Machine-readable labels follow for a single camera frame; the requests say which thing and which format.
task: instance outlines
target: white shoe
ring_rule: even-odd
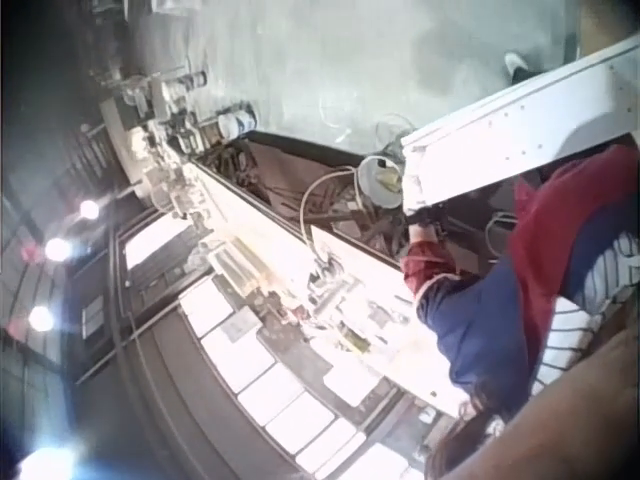
[[[529,64],[516,52],[507,52],[504,56],[504,64],[507,66],[510,77],[513,77],[514,72],[518,68],[523,68],[527,71],[530,70]]]

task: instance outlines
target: metal frame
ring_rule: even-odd
[[[402,139],[425,200],[442,202],[638,128],[640,35]]]

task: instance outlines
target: concrete floor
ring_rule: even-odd
[[[147,73],[205,69],[199,118],[240,100],[261,130],[359,153],[508,86],[503,55],[562,64],[572,0],[203,0],[132,18]]]

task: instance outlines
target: light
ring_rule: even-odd
[[[80,216],[87,220],[95,220],[100,216],[100,206],[93,200],[85,200],[80,204]]]
[[[41,448],[20,464],[20,480],[71,480],[74,455],[64,448]]]
[[[54,262],[64,262],[71,256],[71,244],[61,238],[52,238],[44,246],[44,254]]]
[[[55,320],[47,307],[33,307],[29,314],[29,325],[36,332],[48,332],[53,328]]]

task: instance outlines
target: white machine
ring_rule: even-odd
[[[640,36],[513,86],[402,139],[429,204],[639,129]]]

